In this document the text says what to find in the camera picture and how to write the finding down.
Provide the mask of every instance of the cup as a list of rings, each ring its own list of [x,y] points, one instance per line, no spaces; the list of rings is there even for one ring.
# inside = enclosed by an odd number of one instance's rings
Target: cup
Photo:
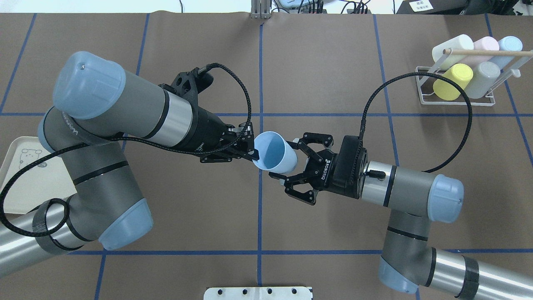
[[[277,132],[266,131],[254,139],[259,159],[252,160],[261,170],[274,173],[290,173],[296,168],[298,157],[285,139]]]

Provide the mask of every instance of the label sticker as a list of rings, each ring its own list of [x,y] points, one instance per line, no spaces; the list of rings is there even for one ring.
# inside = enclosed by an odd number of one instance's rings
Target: label sticker
[[[409,2],[409,5],[411,5],[411,8],[414,12],[428,11],[433,9],[433,6],[431,5],[429,0],[413,1]]]

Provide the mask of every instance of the tabletop surface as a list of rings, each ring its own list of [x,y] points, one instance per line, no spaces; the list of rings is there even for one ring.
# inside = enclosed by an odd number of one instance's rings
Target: tabletop surface
[[[0,157],[15,138],[36,135],[61,67],[80,50],[156,84],[220,62],[246,85],[256,132],[330,133],[338,152],[371,93],[432,65],[433,46],[464,33],[515,35],[533,49],[531,17],[496,15],[0,14],[0,28]],[[533,63],[521,72],[495,91],[496,105],[474,107],[466,146],[441,170],[463,182],[463,209],[456,222],[432,225],[429,245],[533,276]],[[212,74],[199,104],[243,122],[239,86]],[[464,106],[421,106],[407,78],[376,97],[365,146],[371,160],[425,170],[455,150],[465,125]],[[202,299],[208,287],[257,285],[311,286],[315,299],[453,298],[379,282],[387,208],[326,192],[311,207],[243,160],[200,164],[134,142],[125,154],[153,229],[120,251],[91,242],[2,278],[1,298]]]

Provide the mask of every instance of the wooden rod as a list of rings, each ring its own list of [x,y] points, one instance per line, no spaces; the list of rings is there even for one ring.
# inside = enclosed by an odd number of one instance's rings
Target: wooden rod
[[[483,55],[483,56],[526,56],[533,57],[532,51],[494,51],[494,50],[464,50],[464,49],[444,49],[443,54],[456,55]]]

